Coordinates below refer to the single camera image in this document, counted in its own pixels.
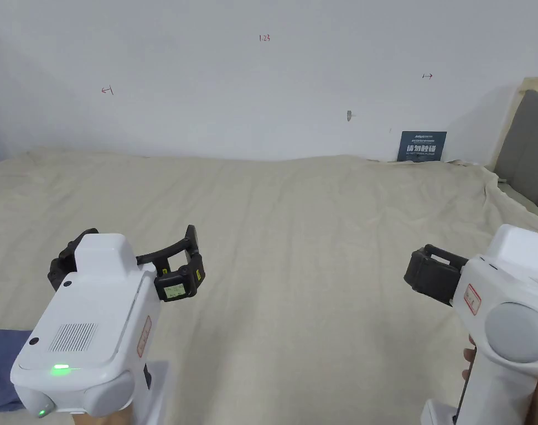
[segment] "gray circular button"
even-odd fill
[[[492,309],[485,320],[489,346],[504,359],[518,363],[538,360],[538,312],[516,303]]]

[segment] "mattress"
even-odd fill
[[[0,163],[0,328],[35,326],[51,259],[85,229],[141,254],[192,223],[207,277],[162,306],[149,352],[173,365],[166,423],[418,423],[426,399],[457,403],[467,333],[403,281],[411,252],[473,256],[506,222],[538,231],[473,165],[41,149]]]

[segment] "speaker grille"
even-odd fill
[[[86,351],[97,329],[97,323],[63,324],[56,332],[49,351]]]

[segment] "gray headboard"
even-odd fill
[[[503,142],[495,173],[538,206],[538,92],[527,90]]]

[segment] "green led light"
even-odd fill
[[[64,376],[64,375],[68,375],[72,372],[71,369],[53,369],[51,371],[51,375],[53,376]]]

